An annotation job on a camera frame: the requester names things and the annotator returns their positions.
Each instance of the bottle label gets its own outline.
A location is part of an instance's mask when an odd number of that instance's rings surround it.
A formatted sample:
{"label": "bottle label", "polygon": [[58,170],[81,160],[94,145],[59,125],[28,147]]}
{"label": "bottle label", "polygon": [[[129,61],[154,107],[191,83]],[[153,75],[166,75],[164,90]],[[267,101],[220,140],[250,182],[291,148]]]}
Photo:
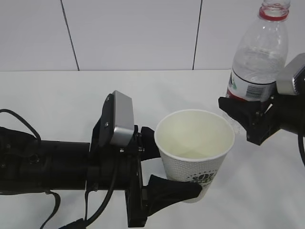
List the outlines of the bottle label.
{"label": "bottle label", "polygon": [[228,84],[227,97],[246,101],[265,102],[274,92],[276,83],[252,83],[240,78],[232,69]]}

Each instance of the robotic arm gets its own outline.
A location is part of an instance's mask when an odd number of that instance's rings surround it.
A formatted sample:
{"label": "robotic arm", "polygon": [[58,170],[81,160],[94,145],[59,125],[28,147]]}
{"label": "robotic arm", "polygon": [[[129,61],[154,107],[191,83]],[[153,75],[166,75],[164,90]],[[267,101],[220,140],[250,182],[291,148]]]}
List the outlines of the robotic arm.
{"label": "robotic arm", "polygon": [[278,75],[277,92],[267,102],[247,102],[220,97],[219,107],[247,131],[247,141],[261,145],[283,129],[298,134],[305,165],[305,53],[296,56]]}
{"label": "robotic arm", "polygon": [[[91,143],[43,141],[22,117],[2,109],[34,134],[0,127],[0,195],[42,193],[60,196],[54,190],[86,190],[84,219],[62,229],[85,229],[106,208],[114,190],[124,190],[128,227],[144,227],[147,217],[180,201],[195,198],[202,187],[196,183],[169,181],[151,175],[142,182],[141,161],[160,157],[153,130],[133,122],[132,99],[115,91],[109,94],[96,123]],[[87,219],[88,194],[108,190],[99,209]]]}

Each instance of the cup rim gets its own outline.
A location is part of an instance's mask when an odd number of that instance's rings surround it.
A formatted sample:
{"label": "cup rim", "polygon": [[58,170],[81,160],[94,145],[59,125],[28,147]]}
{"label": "cup rim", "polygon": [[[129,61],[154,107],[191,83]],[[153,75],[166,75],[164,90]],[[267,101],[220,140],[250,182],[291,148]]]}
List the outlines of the cup rim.
{"label": "cup rim", "polygon": [[[228,147],[228,149],[227,149],[226,151],[224,151],[223,153],[218,154],[218,155],[216,155],[216,156],[205,157],[205,158],[196,158],[196,159],[180,157],[180,156],[172,155],[172,154],[166,152],[166,151],[160,146],[160,144],[159,144],[158,141],[157,141],[157,132],[158,132],[158,129],[160,128],[161,123],[162,123],[165,119],[167,119],[167,118],[169,118],[170,116],[175,115],[175,114],[177,114],[177,113],[182,113],[182,112],[186,112],[186,111],[199,111],[199,112],[203,112],[203,113],[209,113],[209,114],[211,114],[211,115],[215,115],[215,116],[219,117],[220,119],[224,120],[224,122],[230,127],[230,129],[231,129],[231,131],[232,131],[232,134],[233,134],[233,140],[232,140],[232,143],[231,143],[230,147]],[[173,113],[171,113],[171,114],[168,114],[166,117],[164,117],[164,118],[158,123],[158,125],[157,125],[157,127],[156,127],[156,130],[155,130],[155,132],[154,132],[154,134],[153,134],[153,137],[154,137],[154,141],[155,141],[157,147],[159,148],[159,150],[161,150],[164,154],[166,154],[167,156],[169,156],[169,157],[171,157],[171,158],[174,158],[174,159],[179,160],[179,161],[186,161],[186,162],[204,162],[204,161],[209,161],[209,160],[217,159],[217,158],[220,158],[220,157],[226,155],[226,154],[232,149],[232,147],[233,147],[233,145],[234,145],[234,142],[235,142],[235,131],[234,131],[233,127],[230,125],[230,123],[229,123],[225,118],[221,117],[221,116],[218,115],[218,114],[215,114],[215,113],[213,113],[213,112],[206,111],[206,110],[200,110],[200,109],[185,109],[185,110],[179,110],[179,111],[173,112]]]}

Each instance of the barcode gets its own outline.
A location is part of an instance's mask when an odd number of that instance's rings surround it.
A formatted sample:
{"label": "barcode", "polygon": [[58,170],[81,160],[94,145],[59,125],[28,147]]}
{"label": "barcode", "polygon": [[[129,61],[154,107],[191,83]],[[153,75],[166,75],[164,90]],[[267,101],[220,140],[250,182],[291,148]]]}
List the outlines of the barcode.
{"label": "barcode", "polygon": [[246,97],[253,98],[253,99],[260,99],[262,94],[264,93],[264,87],[255,87],[255,86],[248,86]]}

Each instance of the white wall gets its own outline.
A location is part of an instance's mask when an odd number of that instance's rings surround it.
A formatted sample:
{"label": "white wall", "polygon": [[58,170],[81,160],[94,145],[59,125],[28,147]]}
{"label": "white wall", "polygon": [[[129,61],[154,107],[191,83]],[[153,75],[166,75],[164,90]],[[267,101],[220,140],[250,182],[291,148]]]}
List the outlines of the white wall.
{"label": "white wall", "polygon": [[81,70],[191,69],[200,0],[64,0]]}
{"label": "white wall", "polygon": [[[262,0],[203,0],[194,69],[228,69]],[[201,0],[63,0],[80,70],[192,69]],[[292,0],[288,61],[305,52]],[[60,0],[0,2],[0,71],[77,70]]]}
{"label": "white wall", "polygon": [[76,69],[59,0],[0,1],[0,71]]}

